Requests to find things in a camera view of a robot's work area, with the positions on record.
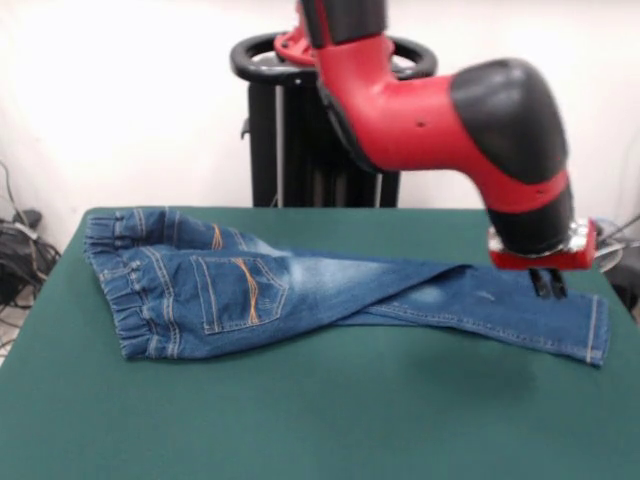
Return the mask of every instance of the seam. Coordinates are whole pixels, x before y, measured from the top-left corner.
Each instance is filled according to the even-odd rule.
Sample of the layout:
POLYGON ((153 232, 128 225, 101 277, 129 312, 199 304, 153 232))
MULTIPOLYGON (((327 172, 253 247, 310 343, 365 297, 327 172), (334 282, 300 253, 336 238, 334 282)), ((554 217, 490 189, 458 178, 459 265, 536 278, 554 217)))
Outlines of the seam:
MULTIPOLYGON (((220 325, 220 322, 218 321, 218 304, 216 303, 215 290, 213 288, 213 283, 211 282, 211 277, 209 276, 209 272, 207 271, 207 266, 202 261, 202 258, 198 258, 198 260, 202 264, 204 277, 207 280, 207 286, 209 289, 209 298, 211 300, 211 308, 213 309, 213 329, 212 329, 206 321, 207 317, 206 317, 206 312, 204 311, 204 306, 203 306, 202 318, 204 323, 204 329, 207 333, 211 333, 212 330, 213 330, 213 333, 218 333, 222 330, 222 327, 220 325)), ((198 280, 197 272, 196 272, 196 281, 198 282, 198 288, 200 288, 200 280, 198 280)), ((202 296, 200 296, 200 304, 204 305, 204 302, 202 302, 202 296)))
POLYGON ((138 293, 138 295, 142 299, 140 316, 145 320, 147 327, 151 331, 151 341, 149 342, 149 346, 147 347, 147 354, 149 355, 149 357, 155 358, 155 349, 156 344, 158 343, 158 331, 153 320, 149 318, 149 313, 147 311, 147 307, 149 306, 149 298, 147 297, 147 292, 144 289, 140 288, 140 284, 138 283, 136 274, 136 271, 130 272, 130 275, 127 275, 127 279, 129 280, 129 285, 131 286, 131 288, 134 289, 134 291, 138 293))
MULTIPOLYGON (((208 270, 206 268, 205 262, 225 263, 225 264, 235 263, 236 265, 238 265, 244 271, 245 276, 247 277, 247 282, 249 284, 249 294, 250 294, 252 299, 254 298, 253 292, 255 290, 255 300, 252 300, 252 302, 255 302, 255 305, 257 305, 258 293, 259 293, 258 292, 257 282, 255 281, 255 279, 251 275, 251 272, 248 270, 246 265, 245 265, 245 268, 246 268, 246 270, 245 270, 245 268, 243 268, 242 265, 240 265, 236 260, 239 260, 243 264, 244 264, 244 262, 251 262, 251 263, 257 264, 258 268, 260 268, 260 270, 264 273, 265 277, 267 277, 267 281, 270 282, 278 290, 277 302, 274 304, 273 311, 268 317, 258 318, 257 310, 256 310, 255 323, 251 319, 249 319, 249 324, 248 325, 243 325, 243 326, 240 326, 240 327, 227 328, 227 329, 222 328, 222 325, 220 325, 219 320, 217 320, 217 322, 218 322, 218 331, 219 332, 222 332, 222 331, 231 332, 231 331, 236 331, 236 330, 242 330, 244 328, 250 328, 250 327, 255 327, 255 326, 259 326, 259 325, 265 325, 265 324, 267 324, 269 322, 272 322, 272 321, 277 320, 277 319, 280 318, 280 315, 282 314, 282 308, 283 308, 285 300, 287 298, 287 293, 289 291, 289 287, 286 286, 286 285, 283 285, 280 281, 278 281, 278 279, 275 278, 275 276, 269 271, 267 266, 260 259, 254 259, 254 258, 250 258, 250 257, 236 257, 235 259, 233 259, 233 258, 207 258, 207 257, 198 257, 198 256, 194 256, 194 258, 197 259, 202 264, 203 270, 205 272, 205 276, 207 278, 207 281, 209 281, 209 282, 211 280, 210 280, 210 276, 208 274, 208 270)), ((210 326, 205 326, 205 333, 208 333, 208 334, 217 333, 216 331, 212 331, 212 330, 213 329, 210 326)))
POLYGON ((593 347, 593 336, 596 329, 596 314, 598 312, 598 296, 593 296, 593 305, 591 306, 591 322, 589 324, 589 339, 587 340, 587 363, 591 363, 591 350, 593 347))
POLYGON ((286 288, 282 283, 280 283, 280 281, 271 273, 271 271, 267 268, 267 266, 262 262, 262 260, 260 260, 259 258, 253 260, 253 259, 249 259, 252 260, 253 262, 255 262, 258 265, 258 268, 260 268, 260 270, 262 270, 262 273, 264 273, 265 277, 267 277, 270 281, 272 281, 273 283, 276 284, 276 286, 284 289, 286 288))
POLYGON ((153 265, 160 277, 160 281, 162 282, 162 288, 165 293, 165 300, 163 301, 163 315, 165 321, 169 325, 169 330, 171 334, 171 342, 169 344, 169 348, 167 351, 167 355, 171 357, 173 355, 174 358, 177 358, 178 355, 178 345, 180 344, 180 332, 178 330, 178 325, 173 318, 173 301, 175 293, 173 291, 173 286, 171 285, 171 280, 169 279, 169 275, 164 267, 164 263, 162 262, 162 258, 157 254, 157 252, 153 251, 149 247, 144 247, 142 249, 151 257, 153 261, 153 265))
POLYGON ((172 245, 175 247, 176 242, 178 241, 178 223, 180 222, 180 211, 176 210, 176 218, 175 223, 173 224, 173 242, 172 245))
POLYGON ((249 323, 253 325, 257 325, 258 314, 256 313, 256 303, 258 301, 258 295, 260 293, 258 289, 258 284, 253 278, 253 275, 251 275, 249 268, 241 258, 232 258, 231 261, 242 269, 242 271, 245 274, 245 277, 247 278, 247 284, 249 285, 249 296, 250 296, 249 323))
MULTIPOLYGON (((381 310, 383 312, 389 311, 394 313, 400 313, 407 316, 413 316, 413 317, 423 318, 427 320, 447 321, 447 322, 450 322, 452 326, 455 326, 454 324, 458 323, 458 324, 474 327, 479 331, 483 330, 486 332, 494 332, 501 337, 510 338, 512 340, 528 343, 531 345, 539 345, 539 346, 544 346, 552 349, 561 349, 562 351, 565 351, 567 353, 575 353, 580 356, 587 355, 587 350, 584 347, 576 347, 573 345, 566 345, 566 344, 561 345, 561 344, 558 344, 557 342, 554 342, 552 340, 547 340, 543 337, 531 337, 528 335, 521 335, 514 332, 513 330, 506 330, 504 328, 495 327, 493 325, 490 325, 484 322, 478 322, 477 320, 472 320, 468 317, 459 317, 459 316, 450 315, 450 314, 431 315, 431 314, 424 314, 424 313, 415 312, 413 310, 407 310, 404 308, 391 307, 391 306, 372 306, 372 307, 369 307, 367 310, 369 309, 381 310)), ((602 355, 602 352, 599 350, 591 349, 591 356, 594 356, 594 355, 597 357, 600 357, 602 355)))
POLYGON ((147 233, 145 230, 144 217, 142 216, 142 211, 139 208, 136 208, 134 210, 134 214, 136 216, 136 221, 138 222, 138 229, 140 231, 140 236, 141 236, 141 238, 138 240, 138 243, 139 243, 140 240, 144 240, 147 237, 147 233))
POLYGON ((116 268, 115 270, 103 270, 100 273, 98 278, 100 280, 109 280, 109 279, 112 279, 112 278, 115 278, 115 277, 119 277, 121 275, 126 275, 126 274, 130 273, 131 271, 137 269, 138 267, 140 267, 140 262, 134 261, 134 262, 129 263, 126 267, 116 268))
POLYGON ((213 224, 213 229, 215 230, 215 233, 213 234, 211 250, 220 250, 223 246, 222 234, 220 233, 220 228, 218 228, 218 225, 215 223, 213 224))
POLYGON ((231 231, 233 236, 236 238, 238 242, 238 247, 240 247, 240 250, 246 250, 247 245, 244 243, 244 240, 242 239, 240 232, 238 232, 235 228, 230 228, 229 230, 231 231))

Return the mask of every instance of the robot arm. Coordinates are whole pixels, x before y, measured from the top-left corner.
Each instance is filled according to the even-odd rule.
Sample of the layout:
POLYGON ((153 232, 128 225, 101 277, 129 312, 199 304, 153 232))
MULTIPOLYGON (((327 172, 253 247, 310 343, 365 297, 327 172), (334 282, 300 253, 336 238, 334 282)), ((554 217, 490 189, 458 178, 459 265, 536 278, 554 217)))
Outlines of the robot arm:
POLYGON ((574 220, 567 145, 543 77, 517 59, 398 81, 385 0, 301 0, 319 89, 354 159, 373 171, 451 169, 478 187, 501 268, 586 269, 595 230, 574 220))

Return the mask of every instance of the blue jeans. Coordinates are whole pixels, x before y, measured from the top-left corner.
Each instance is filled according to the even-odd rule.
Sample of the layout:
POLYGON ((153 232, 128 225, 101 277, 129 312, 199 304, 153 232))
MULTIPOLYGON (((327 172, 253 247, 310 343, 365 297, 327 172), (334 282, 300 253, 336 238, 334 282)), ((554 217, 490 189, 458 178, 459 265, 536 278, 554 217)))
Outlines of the blue jeans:
POLYGON ((173 209, 89 219, 85 254, 126 358, 215 357, 321 327, 449 327, 601 366, 606 301, 535 296, 526 272, 280 250, 173 209))

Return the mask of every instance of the green tablecloth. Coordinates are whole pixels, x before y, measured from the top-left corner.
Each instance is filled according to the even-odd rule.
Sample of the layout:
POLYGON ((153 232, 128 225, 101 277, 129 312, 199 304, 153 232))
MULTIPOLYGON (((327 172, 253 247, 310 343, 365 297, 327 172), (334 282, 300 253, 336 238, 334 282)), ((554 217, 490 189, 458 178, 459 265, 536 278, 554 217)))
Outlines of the green tablecloth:
MULTIPOLYGON (((488 262, 479 211, 184 209, 275 245, 488 262)), ((0 368, 6 479, 640 477, 640 333, 601 370, 459 332, 329 328, 201 362, 125 361, 84 222, 0 368)))

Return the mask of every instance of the black cable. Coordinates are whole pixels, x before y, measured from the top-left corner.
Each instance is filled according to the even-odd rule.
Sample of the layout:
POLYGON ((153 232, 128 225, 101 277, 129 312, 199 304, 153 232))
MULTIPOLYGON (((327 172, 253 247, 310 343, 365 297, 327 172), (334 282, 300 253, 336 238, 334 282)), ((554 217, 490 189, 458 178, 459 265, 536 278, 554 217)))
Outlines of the black cable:
MULTIPOLYGON (((0 219, 0 313, 2 313, 6 308, 29 310, 61 254, 55 246, 29 228, 24 214, 16 206, 11 191, 9 169, 2 161, 0 161, 0 168, 5 173, 8 201, 16 213, 12 221, 0 219), (17 298, 28 287, 31 287, 29 289, 31 298, 18 303, 17 298)), ((0 323, 15 329, 21 328, 20 325, 2 318, 0 323)), ((1 344, 0 349, 11 343, 13 340, 1 344)))

